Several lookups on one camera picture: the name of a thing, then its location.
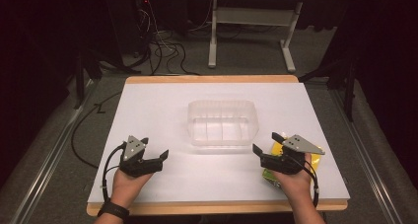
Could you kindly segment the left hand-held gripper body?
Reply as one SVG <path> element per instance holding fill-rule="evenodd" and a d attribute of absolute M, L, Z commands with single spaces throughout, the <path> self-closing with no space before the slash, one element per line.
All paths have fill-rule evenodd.
<path fill-rule="evenodd" d="M 140 140 L 133 135 L 128 136 L 119 162 L 119 169 L 133 178 L 153 174 L 163 169 L 164 161 L 160 159 L 160 156 L 149 160 L 143 158 L 147 144 L 141 143 Z"/>

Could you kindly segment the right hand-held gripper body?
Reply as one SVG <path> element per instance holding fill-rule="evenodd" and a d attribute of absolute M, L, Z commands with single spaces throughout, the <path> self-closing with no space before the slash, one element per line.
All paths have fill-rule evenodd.
<path fill-rule="evenodd" d="M 325 154 L 322 148 L 297 134 L 285 138 L 282 144 L 278 144 L 281 145 L 281 153 L 272 155 L 263 152 L 259 157 L 260 166 L 285 175 L 295 175 L 301 171 L 305 167 L 306 154 Z"/>

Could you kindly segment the person's left hand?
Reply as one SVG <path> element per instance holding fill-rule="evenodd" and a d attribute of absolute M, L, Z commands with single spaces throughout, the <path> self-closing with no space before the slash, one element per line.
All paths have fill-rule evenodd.
<path fill-rule="evenodd" d="M 128 209 L 141 189 L 152 178 L 152 174 L 133 178 L 120 170 L 117 170 L 113 177 L 112 193 L 110 201 L 121 207 Z"/>

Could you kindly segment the person's right hand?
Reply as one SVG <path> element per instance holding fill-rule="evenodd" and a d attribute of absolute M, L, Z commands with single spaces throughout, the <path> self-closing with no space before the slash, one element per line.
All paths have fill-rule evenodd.
<path fill-rule="evenodd" d="M 281 189 L 292 205 L 312 204 L 311 176 L 306 171 L 300 171 L 295 175 L 285 175 L 272 172 L 281 185 Z"/>

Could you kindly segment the white sheet on table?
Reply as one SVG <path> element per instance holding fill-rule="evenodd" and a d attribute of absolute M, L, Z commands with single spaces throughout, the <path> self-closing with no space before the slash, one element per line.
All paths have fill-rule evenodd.
<path fill-rule="evenodd" d="M 273 144 L 271 134 L 299 134 L 321 147 L 318 175 L 322 201 L 347 200 L 343 182 L 329 145 L 301 83 L 128 83 L 113 120 L 106 153 L 128 136 L 146 137 L 145 155 L 169 154 L 164 167 L 146 184 L 140 203 L 185 201 L 282 200 L 281 189 L 262 176 L 258 157 L 242 152 L 209 152 L 195 149 L 187 131 L 187 108 L 197 100 L 246 100 L 254 103 L 259 130 L 253 142 L 263 151 Z"/>

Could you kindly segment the clear plastic container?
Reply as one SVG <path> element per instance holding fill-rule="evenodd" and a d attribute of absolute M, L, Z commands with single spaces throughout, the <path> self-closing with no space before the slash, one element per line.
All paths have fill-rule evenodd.
<path fill-rule="evenodd" d="M 242 148 L 259 130 L 254 102 L 243 100 L 191 102 L 187 125 L 191 144 L 200 148 Z"/>

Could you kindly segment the black wristwatch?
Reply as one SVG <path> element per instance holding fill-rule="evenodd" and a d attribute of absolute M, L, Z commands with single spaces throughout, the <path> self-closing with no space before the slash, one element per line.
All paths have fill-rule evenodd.
<path fill-rule="evenodd" d="M 128 209 L 112 203 L 111 201 L 107 201 L 102 205 L 100 211 L 98 212 L 98 216 L 102 216 L 105 213 L 116 216 L 122 220 L 125 220 L 130 214 Z"/>

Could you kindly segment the black stand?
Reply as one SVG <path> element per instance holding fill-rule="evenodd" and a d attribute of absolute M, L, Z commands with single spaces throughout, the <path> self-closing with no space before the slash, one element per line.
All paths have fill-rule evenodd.
<path fill-rule="evenodd" d="M 357 66 L 357 57 L 343 57 L 298 78 L 300 82 L 308 82 L 313 78 L 327 77 L 327 88 L 331 90 L 344 89 L 343 111 L 347 118 L 352 121 L 352 109 L 355 84 L 355 73 Z"/>
<path fill-rule="evenodd" d="M 101 67 L 99 62 L 88 49 L 81 49 L 76 56 L 75 66 L 75 84 L 76 84 L 76 105 L 78 109 L 86 99 L 87 80 L 86 75 L 90 79 L 96 80 L 102 78 Z"/>

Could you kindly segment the metal floor rail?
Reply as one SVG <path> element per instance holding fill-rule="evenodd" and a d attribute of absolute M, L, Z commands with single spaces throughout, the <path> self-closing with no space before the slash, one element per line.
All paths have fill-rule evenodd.
<path fill-rule="evenodd" d="M 378 170 L 373 163 L 354 122 L 349 119 L 348 115 L 343 109 L 343 100 L 340 94 L 335 90 L 331 90 L 329 94 L 332 101 L 336 104 L 337 110 L 342 116 L 345 126 L 347 127 L 350 136 L 354 141 L 355 153 L 360 160 L 360 165 L 362 166 L 363 172 L 366 175 L 367 181 L 373 191 L 375 199 L 377 200 L 380 209 L 383 212 L 383 217 L 386 220 L 386 223 L 402 224 L 402 221 L 399 219 L 397 210 L 393 205 L 392 199 L 387 192 L 386 185 L 379 175 Z"/>
<path fill-rule="evenodd" d="M 77 108 L 71 111 L 69 119 L 66 121 L 65 126 L 61 130 L 53 147 L 43 160 L 33 183 L 29 187 L 28 192 L 25 194 L 23 201 L 19 205 L 9 224 L 28 224 L 67 147 L 66 142 L 75 128 L 75 123 L 84 109 L 86 100 L 95 91 L 98 83 L 98 80 L 90 79 L 83 87 L 85 90 L 85 98 L 78 104 Z"/>

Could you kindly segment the white metal desk frame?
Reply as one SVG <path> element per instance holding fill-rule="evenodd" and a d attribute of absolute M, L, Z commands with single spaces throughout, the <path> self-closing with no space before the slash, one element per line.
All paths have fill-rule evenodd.
<path fill-rule="evenodd" d="M 217 65 L 217 27 L 219 24 L 286 27 L 288 30 L 287 36 L 279 41 L 280 49 L 287 71 L 295 73 L 296 67 L 290 51 L 290 43 L 296 24 L 299 21 L 302 7 L 302 2 L 297 2 L 292 10 L 219 7 L 217 1 L 213 0 L 208 67 L 215 68 Z"/>

